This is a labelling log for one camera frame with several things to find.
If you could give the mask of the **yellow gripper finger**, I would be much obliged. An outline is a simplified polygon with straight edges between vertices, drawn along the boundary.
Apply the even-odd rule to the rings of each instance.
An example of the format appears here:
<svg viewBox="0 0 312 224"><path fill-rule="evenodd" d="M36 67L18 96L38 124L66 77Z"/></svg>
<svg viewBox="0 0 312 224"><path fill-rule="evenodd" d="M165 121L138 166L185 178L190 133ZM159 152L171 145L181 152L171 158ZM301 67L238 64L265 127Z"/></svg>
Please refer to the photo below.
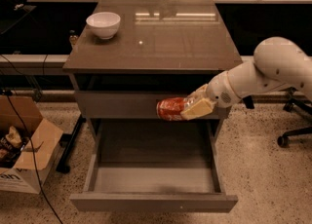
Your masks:
<svg viewBox="0 0 312 224"><path fill-rule="evenodd" d="M208 86L207 84L201 86L196 91L192 92L187 98L189 100L197 100L197 99L206 98L207 97L207 94L206 94L207 86Z"/></svg>
<svg viewBox="0 0 312 224"><path fill-rule="evenodd" d="M215 103L208 98L188 98L180 112L184 120L193 120L211 114L215 108Z"/></svg>

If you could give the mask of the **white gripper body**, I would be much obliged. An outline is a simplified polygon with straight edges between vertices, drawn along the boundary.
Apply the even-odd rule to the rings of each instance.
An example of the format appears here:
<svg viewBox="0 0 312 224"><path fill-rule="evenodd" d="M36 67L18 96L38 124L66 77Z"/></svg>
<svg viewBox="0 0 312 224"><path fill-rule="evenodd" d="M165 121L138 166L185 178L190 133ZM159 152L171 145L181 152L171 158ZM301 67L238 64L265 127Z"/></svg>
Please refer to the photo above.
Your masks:
<svg viewBox="0 0 312 224"><path fill-rule="evenodd" d="M230 85L227 71L211 79L206 88L206 95L219 108L227 108L241 101Z"/></svg>

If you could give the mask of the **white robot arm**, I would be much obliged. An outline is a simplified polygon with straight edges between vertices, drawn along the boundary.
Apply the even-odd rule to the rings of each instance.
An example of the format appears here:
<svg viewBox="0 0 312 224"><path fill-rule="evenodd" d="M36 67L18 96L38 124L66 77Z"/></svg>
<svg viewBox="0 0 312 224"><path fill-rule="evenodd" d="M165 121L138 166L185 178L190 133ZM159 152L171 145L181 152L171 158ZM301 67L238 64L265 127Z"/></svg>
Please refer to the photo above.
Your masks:
<svg viewBox="0 0 312 224"><path fill-rule="evenodd" d="M184 101L183 120L211 114L215 107L227 108L243 98L293 87L312 100L312 58L297 44L272 37L262 41L253 60L221 72Z"/></svg>

